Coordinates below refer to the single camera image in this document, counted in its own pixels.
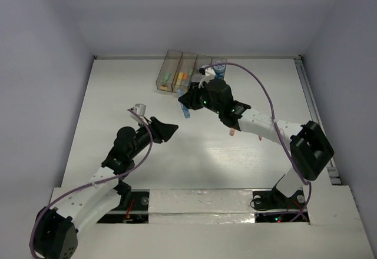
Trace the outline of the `blue correction tape pen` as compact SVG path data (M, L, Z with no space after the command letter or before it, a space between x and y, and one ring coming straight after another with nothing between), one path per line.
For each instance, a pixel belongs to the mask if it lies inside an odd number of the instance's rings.
M180 98L181 96L183 96L183 91L182 89L178 89L178 97ZM181 106L181 110L183 112L183 115L186 119L189 119L190 118L190 113L189 113L189 110L187 109L186 106L184 106L182 103L180 103L180 106Z

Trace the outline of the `green correction tape pen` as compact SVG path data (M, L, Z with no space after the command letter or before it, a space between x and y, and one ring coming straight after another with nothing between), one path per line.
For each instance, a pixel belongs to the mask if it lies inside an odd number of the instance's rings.
M170 78L171 78L171 72L165 72L162 78L162 83L163 84L169 84L170 83Z

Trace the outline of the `blue round clip jar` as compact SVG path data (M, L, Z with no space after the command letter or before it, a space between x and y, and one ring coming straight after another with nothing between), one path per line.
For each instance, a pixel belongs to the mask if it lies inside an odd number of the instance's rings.
M224 60L213 61L213 69L217 79L223 79L226 72L226 64L223 64Z

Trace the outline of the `orange correction tape pen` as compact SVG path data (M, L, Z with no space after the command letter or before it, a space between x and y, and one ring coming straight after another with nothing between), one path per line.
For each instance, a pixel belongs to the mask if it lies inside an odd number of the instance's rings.
M236 133L236 130L234 128L231 128L230 129L230 136L233 136L234 134Z

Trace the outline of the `yellow highlighter marker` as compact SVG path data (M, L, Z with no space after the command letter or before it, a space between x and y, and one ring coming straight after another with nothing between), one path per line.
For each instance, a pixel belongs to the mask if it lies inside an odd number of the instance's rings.
M177 80L176 80L176 86L181 85L181 80L182 80L182 78L183 78L183 73L182 73L182 72L179 72L179 73L178 73Z

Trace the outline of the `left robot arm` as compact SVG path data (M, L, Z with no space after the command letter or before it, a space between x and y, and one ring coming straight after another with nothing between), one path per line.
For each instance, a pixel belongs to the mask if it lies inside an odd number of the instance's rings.
M134 158L153 144L167 142L178 130L178 125L155 117L140 119L138 125L138 129L118 130L106 159L86 184L61 195L37 214L29 242L34 258L71 258L92 225L112 209L129 205L131 186L123 180L138 167Z

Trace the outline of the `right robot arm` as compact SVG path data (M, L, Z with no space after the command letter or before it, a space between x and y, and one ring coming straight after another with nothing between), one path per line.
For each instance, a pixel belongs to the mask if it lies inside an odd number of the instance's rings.
M304 183L316 180L334 155L318 123L295 124L263 114L248 104L236 101L224 80L195 82L178 100L187 109L207 108L216 113L225 126L255 134L282 145L288 151L292 168L271 193L272 203L277 207L287 206Z

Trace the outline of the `smoked drawer box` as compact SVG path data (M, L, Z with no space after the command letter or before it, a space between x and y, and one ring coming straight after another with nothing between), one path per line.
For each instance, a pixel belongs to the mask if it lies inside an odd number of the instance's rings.
M165 55L163 64L161 66L160 72L156 79L156 87L160 91L172 92L173 91L173 80L177 71L178 63L182 56L182 52L178 50L169 49ZM163 84L162 78L165 72L171 72L171 78L169 84Z
M198 55L194 63L193 73L192 73L190 82L200 82L200 80L204 77L204 75L200 73L199 69L210 65L211 61L212 61L212 57L210 56Z
M184 52L182 53L182 56L180 58L180 61L178 63L177 71L173 80L173 92L178 93L178 89L182 89L183 92L186 92L189 85L190 85L190 79L188 79L185 82L181 82L181 85L176 86L176 80L178 77L179 72L186 72L188 73L191 69L194 67L194 63L197 59L197 54L191 53L191 52Z
M216 74L215 78L223 79L226 72L227 59L214 57L211 60L212 68Z

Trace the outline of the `silver foil front rail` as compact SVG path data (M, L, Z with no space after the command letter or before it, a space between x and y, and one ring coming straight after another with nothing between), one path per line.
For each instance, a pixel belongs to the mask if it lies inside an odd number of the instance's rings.
M150 224L253 224L253 191L243 189L151 190Z

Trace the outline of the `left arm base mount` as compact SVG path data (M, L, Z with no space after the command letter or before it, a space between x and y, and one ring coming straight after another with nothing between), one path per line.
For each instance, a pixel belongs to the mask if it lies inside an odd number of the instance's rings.
M98 224L147 224L149 190L133 190L130 185L120 182L115 190L121 196L119 204L101 217Z

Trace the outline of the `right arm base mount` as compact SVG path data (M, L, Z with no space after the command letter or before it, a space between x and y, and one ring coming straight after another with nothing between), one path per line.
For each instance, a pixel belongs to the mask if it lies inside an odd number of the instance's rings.
M255 211L257 223L309 223L306 198L299 188L291 197L276 188L253 191L249 206Z

